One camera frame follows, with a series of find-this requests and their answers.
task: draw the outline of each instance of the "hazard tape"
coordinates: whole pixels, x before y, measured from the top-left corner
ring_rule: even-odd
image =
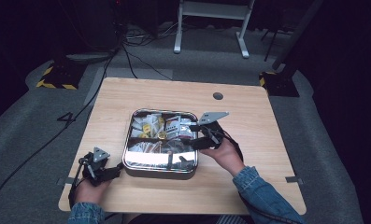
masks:
[[[275,73],[275,72],[262,72],[259,75],[260,85],[266,90],[267,94],[269,94],[269,91],[267,90],[267,87],[266,87],[266,81],[264,79],[264,76],[266,76],[266,75],[277,75],[277,73]]]
[[[77,90],[78,83],[72,84],[71,82],[77,82],[76,80],[65,80],[63,81],[62,77],[58,77],[61,74],[54,73],[53,63],[50,64],[48,69],[46,69],[42,78],[36,83],[37,87],[45,87],[52,89],[67,89],[67,90]]]

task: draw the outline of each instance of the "table hole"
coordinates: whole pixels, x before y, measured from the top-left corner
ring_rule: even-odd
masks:
[[[220,93],[220,92],[214,92],[214,94],[212,94],[212,96],[213,96],[214,99],[216,99],[216,100],[221,100],[221,99],[223,99],[223,95],[222,95],[222,93]]]

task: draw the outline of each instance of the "white stand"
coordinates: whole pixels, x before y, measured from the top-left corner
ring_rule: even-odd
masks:
[[[179,1],[178,9],[178,29],[176,35],[176,43],[174,45],[174,52],[181,52],[181,39],[182,39],[182,16],[199,16],[199,17],[212,17],[242,20],[241,32],[236,32],[235,37],[241,50],[243,58],[249,58],[246,44],[244,43],[244,34],[246,33],[247,25],[249,24],[250,15],[254,0],[250,0],[248,6],[232,6],[224,4],[211,4],[200,2],[187,2],[184,0]]]

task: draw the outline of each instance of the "gray carpet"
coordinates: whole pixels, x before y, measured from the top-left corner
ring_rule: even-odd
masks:
[[[281,46],[274,46],[268,61],[264,54],[269,37],[247,31],[250,58],[241,57],[235,41],[238,28],[224,31],[190,30],[184,33],[182,52],[173,53],[173,35],[144,47],[127,50],[173,80],[259,85],[258,75],[272,71],[271,64]],[[287,37],[278,37],[284,43]],[[165,79],[137,58],[130,56],[139,78]],[[87,67],[76,91],[37,88],[50,62],[41,64],[26,79],[29,91],[0,118],[0,185],[28,157],[43,147],[63,127],[57,119],[77,114],[91,98],[102,77],[104,63]],[[108,77],[131,77],[123,51],[107,70]],[[306,205],[307,223],[363,223],[357,195],[337,157],[311,98],[313,90],[299,72],[293,78],[299,98],[269,97]],[[68,213],[58,209],[62,188],[56,185],[66,177],[75,157],[92,106],[72,125],[37,153],[0,191],[0,223],[65,223]],[[121,216],[109,223],[120,223]]]

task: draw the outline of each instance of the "cable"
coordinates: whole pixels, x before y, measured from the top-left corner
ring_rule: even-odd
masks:
[[[133,71],[133,66],[132,66],[132,62],[130,61],[130,57],[129,57],[129,52],[127,52],[127,49],[123,46],[123,49],[124,49],[124,52],[126,52],[126,57],[127,57],[127,62],[129,63],[129,66],[130,66],[130,70],[132,71],[132,74],[135,78],[138,78],[135,74],[135,72]]]
[[[69,207],[71,209],[75,204],[75,191],[77,190],[77,187],[80,185],[80,183],[86,179],[86,178],[83,178],[78,182],[78,176],[80,174],[80,170],[82,169],[82,166],[85,164],[85,162],[86,162],[85,158],[80,158],[78,160],[79,167],[78,167],[77,173],[75,174],[74,181],[72,181],[71,190],[69,190],[68,200],[69,200]]]
[[[134,35],[131,35],[131,36],[126,36],[125,37],[126,41],[124,41],[124,44],[129,46],[129,47],[147,46],[152,41],[164,39],[164,38],[167,38],[168,36],[174,35],[175,33],[167,34],[167,32],[169,32],[176,25],[178,25],[178,22],[176,22],[176,23],[172,24],[170,27],[164,29],[164,31],[161,34],[158,34],[157,38],[152,38],[152,35],[145,35],[145,34],[142,34],[142,32],[139,31],[138,29],[133,29],[132,31],[138,31],[138,34],[134,34]],[[139,43],[128,41],[128,39],[132,39],[132,38],[141,38],[141,41]]]
[[[152,65],[150,65],[150,64],[148,64],[148,63],[142,61],[139,57],[135,56],[134,54],[129,53],[129,52],[128,52],[128,54],[131,55],[131,56],[133,56],[133,57],[135,57],[135,58],[137,58],[139,61],[141,61],[142,63],[146,64],[147,66],[149,66],[151,69],[153,69],[155,72],[159,73],[159,74],[162,75],[163,77],[166,77],[168,80],[170,80],[170,81],[173,80],[173,79],[171,79],[170,77],[167,77],[167,76],[165,76],[164,74],[162,74],[161,72],[159,72],[158,70],[156,70]]]
[[[114,48],[112,49],[99,49],[99,48],[102,48],[102,46],[93,46],[91,45],[85,38],[84,36],[80,33],[80,31],[77,29],[77,27],[75,26],[74,22],[72,21],[71,19],[71,16],[68,14],[68,12],[65,10],[64,6],[63,6],[63,3],[61,2],[61,0],[57,0],[57,2],[59,3],[60,7],[62,8],[65,16],[68,18],[69,22],[71,23],[71,26],[72,28],[74,29],[75,33],[77,33],[77,35],[79,36],[79,38],[82,40],[82,42],[88,46],[89,48],[93,49],[93,50],[96,50],[96,51],[102,51],[102,52],[107,52],[107,51],[112,51],[112,50],[115,50],[117,49],[120,45],[118,44],[117,46],[115,46]]]
[[[5,180],[4,182],[0,185],[0,191],[2,188],[5,186],[5,184],[10,180],[12,176],[14,176],[29,160],[31,160],[36,154],[38,154],[40,151],[42,151],[45,147],[47,147],[51,142],[53,142],[63,131],[65,131],[69,125],[72,124],[76,120],[76,118],[87,108],[87,106],[92,102],[93,98],[97,95],[101,88],[101,84],[103,82],[104,76],[107,75],[107,67],[109,66],[110,62],[112,61],[113,57],[117,54],[118,50],[114,52],[111,58],[107,60],[106,64],[104,65],[104,74],[103,77],[101,78],[100,84],[98,86],[97,91],[93,95],[92,99],[77,113],[77,115],[69,120],[67,124],[57,133],[55,134],[45,145],[43,145],[40,149],[38,149],[36,152],[34,152],[30,157],[28,157],[24,162],[22,162]]]

